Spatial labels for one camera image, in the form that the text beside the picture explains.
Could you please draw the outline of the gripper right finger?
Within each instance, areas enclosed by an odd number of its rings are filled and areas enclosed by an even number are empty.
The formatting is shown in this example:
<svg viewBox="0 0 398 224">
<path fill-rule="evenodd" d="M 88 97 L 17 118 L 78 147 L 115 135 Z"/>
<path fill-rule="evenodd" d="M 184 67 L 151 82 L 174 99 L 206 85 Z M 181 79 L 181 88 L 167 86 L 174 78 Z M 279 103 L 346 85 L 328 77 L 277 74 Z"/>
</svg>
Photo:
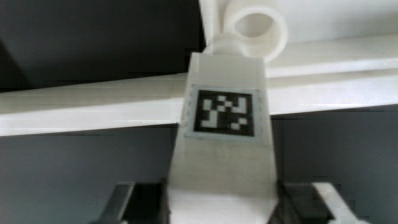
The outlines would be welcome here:
<svg viewBox="0 0 398 224">
<path fill-rule="evenodd" d="M 334 185 L 282 183 L 275 224 L 369 224 L 357 218 Z"/>
</svg>

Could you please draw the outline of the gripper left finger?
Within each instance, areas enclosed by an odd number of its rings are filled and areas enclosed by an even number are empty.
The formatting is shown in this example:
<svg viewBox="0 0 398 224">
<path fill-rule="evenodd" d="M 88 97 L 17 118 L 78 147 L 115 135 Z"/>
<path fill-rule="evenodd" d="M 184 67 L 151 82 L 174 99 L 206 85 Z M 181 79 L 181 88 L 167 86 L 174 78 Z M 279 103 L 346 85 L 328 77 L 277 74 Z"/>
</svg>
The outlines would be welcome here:
<svg viewBox="0 0 398 224">
<path fill-rule="evenodd" d="M 90 224 L 168 224 L 165 185 L 122 182 Z"/>
</svg>

